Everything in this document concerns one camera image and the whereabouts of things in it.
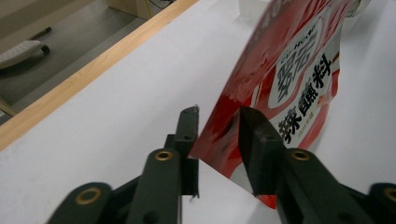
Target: wooden trim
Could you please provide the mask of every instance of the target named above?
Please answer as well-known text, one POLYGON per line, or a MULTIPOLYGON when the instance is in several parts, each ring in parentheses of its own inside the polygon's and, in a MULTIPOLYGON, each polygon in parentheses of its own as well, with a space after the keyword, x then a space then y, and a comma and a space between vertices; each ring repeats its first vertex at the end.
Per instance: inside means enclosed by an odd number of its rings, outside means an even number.
POLYGON ((0 126, 0 151, 32 129, 38 122, 63 105, 107 69, 160 31, 166 24, 198 0, 178 0, 145 22, 120 42, 81 68, 52 91, 0 126))

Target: black mechanical arm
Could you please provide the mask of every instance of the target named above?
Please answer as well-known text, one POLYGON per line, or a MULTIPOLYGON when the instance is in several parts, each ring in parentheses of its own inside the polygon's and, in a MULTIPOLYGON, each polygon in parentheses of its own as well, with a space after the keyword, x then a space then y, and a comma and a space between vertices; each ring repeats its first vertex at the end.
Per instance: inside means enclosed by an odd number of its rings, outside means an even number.
MULTIPOLYGON (((177 224, 181 196, 198 196, 198 160, 188 154, 198 136, 198 107, 180 113, 176 134, 155 150, 141 176, 117 189, 89 183, 74 189, 49 224, 177 224)), ((396 223, 396 185, 368 195, 338 183, 311 152, 287 149, 262 112, 239 110, 239 149, 254 195, 275 194, 282 223, 396 223)))

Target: white table surface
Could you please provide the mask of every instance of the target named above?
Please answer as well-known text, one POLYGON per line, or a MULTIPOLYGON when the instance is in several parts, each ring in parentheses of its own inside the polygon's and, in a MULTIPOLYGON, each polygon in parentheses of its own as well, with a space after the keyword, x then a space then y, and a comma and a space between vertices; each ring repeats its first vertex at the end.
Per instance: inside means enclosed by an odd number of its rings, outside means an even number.
MULTIPOLYGON (((396 1, 373 1, 343 42, 339 92, 316 143, 342 183, 396 183, 396 1)), ((44 223, 75 187, 113 189, 199 105, 205 125, 254 24, 236 0, 201 0, 0 152, 1 223, 44 223)), ((277 213, 201 163, 184 223, 279 223, 277 213)))

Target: red snack package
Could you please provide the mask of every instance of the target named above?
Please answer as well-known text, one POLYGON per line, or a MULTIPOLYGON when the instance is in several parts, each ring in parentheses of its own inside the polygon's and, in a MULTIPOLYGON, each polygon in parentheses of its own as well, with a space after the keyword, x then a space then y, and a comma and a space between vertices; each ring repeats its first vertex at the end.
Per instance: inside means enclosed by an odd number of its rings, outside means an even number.
MULTIPOLYGON (((235 178, 243 168, 238 125, 233 122, 241 105, 259 109, 286 147, 309 148, 337 92, 341 24, 349 2, 274 0, 259 20, 191 156, 250 190, 248 183, 235 178)), ((275 207, 273 196, 260 199, 275 207)))

